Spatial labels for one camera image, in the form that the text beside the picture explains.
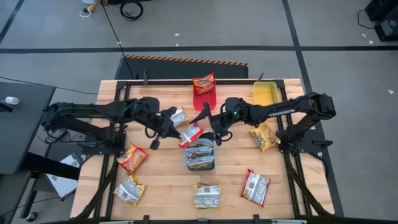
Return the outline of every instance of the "food package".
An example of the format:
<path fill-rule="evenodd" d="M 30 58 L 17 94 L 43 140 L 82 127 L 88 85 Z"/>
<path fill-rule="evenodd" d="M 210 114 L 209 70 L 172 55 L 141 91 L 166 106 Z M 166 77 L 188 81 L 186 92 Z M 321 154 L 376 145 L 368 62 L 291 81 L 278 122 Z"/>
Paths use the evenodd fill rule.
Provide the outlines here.
<path fill-rule="evenodd" d="M 211 156 L 213 155 L 213 147 L 205 146 L 205 147 L 188 148 L 185 150 L 184 154 L 189 159 L 196 159 L 202 156 Z"/>
<path fill-rule="evenodd" d="M 177 110 L 170 117 L 170 119 L 173 121 L 174 127 L 178 127 L 189 122 L 189 119 L 187 118 L 187 115 L 185 115 L 184 110 L 181 106 L 177 108 Z"/>
<path fill-rule="evenodd" d="M 214 156 L 203 156 L 196 159 L 187 159 L 185 161 L 190 170 L 212 170 L 214 169 Z"/>
<path fill-rule="evenodd" d="M 261 147 L 261 153 L 272 147 L 275 143 L 280 144 L 279 138 L 275 135 L 275 132 L 269 127 L 268 122 L 260 124 L 256 129 L 250 130 L 254 139 Z"/>
<path fill-rule="evenodd" d="M 221 206 L 221 185 L 195 185 L 195 208 L 219 208 Z"/>
<path fill-rule="evenodd" d="M 213 141 L 206 138 L 198 138 L 195 142 L 188 145 L 188 148 L 213 147 Z"/>
<path fill-rule="evenodd" d="M 260 206 L 264 206 L 269 182 L 271 180 L 248 169 L 248 178 L 244 184 L 241 197 L 244 197 Z"/>
<path fill-rule="evenodd" d="M 133 175 L 126 177 L 114 190 L 123 202 L 135 207 L 144 193 L 145 185 L 141 184 Z"/>
<path fill-rule="evenodd" d="M 134 173 L 134 171 L 144 162 L 144 160 L 148 157 L 148 154 L 141 148 L 134 146 L 130 143 L 130 149 L 126 152 L 125 155 L 121 155 L 118 158 L 118 162 L 130 175 Z"/>
<path fill-rule="evenodd" d="M 199 128 L 197 124 L 190 124 L 183 133 L 180 135 L 180 142 L 178 146 L 187 147 L 191 142 L 195 142 L 204 130 Z"/>
<path fill-rule="evenodd" d="M 205 78 L 194 78 L 193 88 L 196 95 L 207 93 L 214 89 L 215 78 L 214 73 L 207 75 Z"/>

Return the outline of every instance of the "yellow bin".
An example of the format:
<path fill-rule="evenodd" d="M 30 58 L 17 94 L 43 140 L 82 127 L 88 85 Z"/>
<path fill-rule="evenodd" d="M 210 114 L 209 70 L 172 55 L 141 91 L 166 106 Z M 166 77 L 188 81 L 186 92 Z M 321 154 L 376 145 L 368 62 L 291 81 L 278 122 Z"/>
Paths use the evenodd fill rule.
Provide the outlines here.
<path fill-rule="evenodd" d="M 278 87 L 274 82 L 257 81 L 253 85 L 253 100 L 255 105 L 267 106 L 279 103 Z"/>

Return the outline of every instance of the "gray floor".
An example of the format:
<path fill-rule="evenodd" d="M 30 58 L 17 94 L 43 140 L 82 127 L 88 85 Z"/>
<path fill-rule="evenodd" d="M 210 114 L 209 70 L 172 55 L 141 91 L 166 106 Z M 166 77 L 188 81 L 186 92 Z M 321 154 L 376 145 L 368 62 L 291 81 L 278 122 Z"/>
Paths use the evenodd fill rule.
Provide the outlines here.
<path fill-rule="evenodd" d="M 398 45 L 382 43 L 373 30 L 356 24 L 356 13 L 368 2 L 289 0 L 300 45 Z M 152 0 L 142 4 L 145 12 L 136 22 L 123 20 L 116 6 L 107 7 L 125 47 L 293 45 L 281 0 Z M 15 0 L 2 1 L 0 29 L 15 5 Z M 78 13 L 84 6 L 80 0 L 25 0 L 0 49 L 117 47 L 102 8 L 97 7 L 90 18 L 83 19 Z M 371 25 L 365 14 L 361 20 Z M 264 78 L 301 78 L 295 52 L 126 53 L 246 62 L 253 78 L 261 72 Z M 113 79 L 120 56 L 0 54 L 0 75 L 96 91 L 100 80 Z M 398 165 L 394 162 L 398 152 L 393 139 L 398 128 L 398 52 L 304 52 L 303 56 L 313 90 L 331 95 L 337 109 L 337 116 L 323 122 L 323 127 L 326 137 L 334 141 L 330 155 L 345 215 L 398 220 Z M 94 96 L 62 90 L 57 90 L 53 98 L 53 102 L 94 100 Z M 31 151 L 44 153 L 45 146 L 35 139 Z M 39 194 L 37 200 L 49 197 L 54 195 Z M 35 222 L 68 218 L 72 202 L 73 196 L 64 202 L 35 204 L 33 210 L 39 212 Z M 25 220 L 15 218 L 13 223 Z"/>

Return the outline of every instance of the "yellow and black warning tape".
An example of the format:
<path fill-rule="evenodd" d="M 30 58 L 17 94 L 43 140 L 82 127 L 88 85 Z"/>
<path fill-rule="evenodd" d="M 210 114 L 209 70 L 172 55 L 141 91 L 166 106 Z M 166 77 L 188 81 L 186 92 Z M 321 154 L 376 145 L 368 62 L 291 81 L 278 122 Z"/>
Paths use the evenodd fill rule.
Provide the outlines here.
<path fill-rule="evenodd" d="M 169 61 L 174 61 L 174 62 L 215 63 L 215 64 L 223 64 L 223 65 L 242 65 L 242 66 L 248 65 L 247 63 L 241 63 L 241 62 L 226 62 L 226 61 L 219 61 L 219 60 L 158 57 L 158 56 L 144 56 L 144 55 L 126 55 L 126 58 L 147 59 L 147 60 L 169 60 Z"/>

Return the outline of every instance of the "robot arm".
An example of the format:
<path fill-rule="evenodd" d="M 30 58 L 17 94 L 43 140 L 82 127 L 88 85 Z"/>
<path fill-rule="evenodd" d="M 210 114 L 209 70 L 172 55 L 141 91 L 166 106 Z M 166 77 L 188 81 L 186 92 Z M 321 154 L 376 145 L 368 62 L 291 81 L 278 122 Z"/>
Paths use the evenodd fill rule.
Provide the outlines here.
<path fill-rule="evenodd" d="M 228 128 L 235 123 L 244 122 L 258 127 L 268 118 L 295 112 L 304 112 L 307 115 L 297 124 L 287 128 L 286 141 L 291 144 L 299 144 L 306 130 L 319 120 L 330 119 L 336 115 L 333 100 L 326 94 L 309 93 L 294 100 L 290 99 L 269 106 L 251 105 L 242 98 L 231 97 L 226 99 L 225 104 L 221 106 L 220 114 L 215 116 L 211 115 L 210 108 L 205 103 L 205 109 L 191 123 L 208 117 L 213 129 L 213 137 L 219 146 L 222 141 L 225 141 L 222 138 L 231 134 Z"/>
<path fill-rule="evenodd" d="M 176 108 L 159 111 L 159 101 L 152 97 L 112 102 L 107 105 L 76 105 L 73 103 L 56 103 L 44 108 L 41 125 L 45 131 L 58 128 L 68 128 L 79 133 L 94 137 L 107 148 L 120 148 L 122 139 L 118 139 L 118 132 L 114 125 L 137 121 L 147 129 L 155 132 L 156 137 L 150 148 L 159 147 L 160 138 L 179 138 L 180 133 L 174 128 L 170 119 Z M 106 118 L 111 126 L 99 128 L 76 118 Z"/>

